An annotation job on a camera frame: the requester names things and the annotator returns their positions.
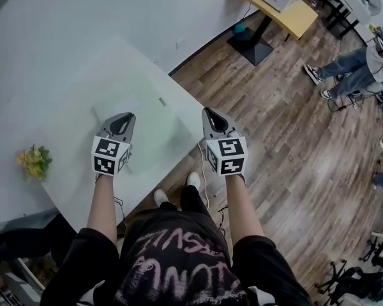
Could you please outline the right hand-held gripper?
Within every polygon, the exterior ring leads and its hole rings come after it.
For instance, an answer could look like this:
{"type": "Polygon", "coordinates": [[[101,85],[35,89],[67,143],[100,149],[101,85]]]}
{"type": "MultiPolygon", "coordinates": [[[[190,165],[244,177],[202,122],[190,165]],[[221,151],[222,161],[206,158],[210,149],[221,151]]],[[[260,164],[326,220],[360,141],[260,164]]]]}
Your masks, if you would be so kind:
{"type": "Polygon", "coordinates": [[[248,160],[245,137],[236,131],[236,123],[227,114],[210,107],[202,110],[203,133],[231,131],[219,139],[206,140],[206,160],[219,177],[239,175],[244,180],[248,160]]]}

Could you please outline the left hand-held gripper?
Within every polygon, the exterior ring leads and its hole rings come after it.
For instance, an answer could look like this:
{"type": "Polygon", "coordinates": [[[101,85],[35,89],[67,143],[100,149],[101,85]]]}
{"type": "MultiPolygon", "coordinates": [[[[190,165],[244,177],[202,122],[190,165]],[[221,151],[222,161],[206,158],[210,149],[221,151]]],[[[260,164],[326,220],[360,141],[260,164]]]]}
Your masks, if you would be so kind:
{"type": "Polygon", "coordinates": [[[125,112],[110,117],[103,123],[94,137],[91,150],[92,169],[97,175],[114,177],[128,163],[135,121],[134,113],[125,112]]]}

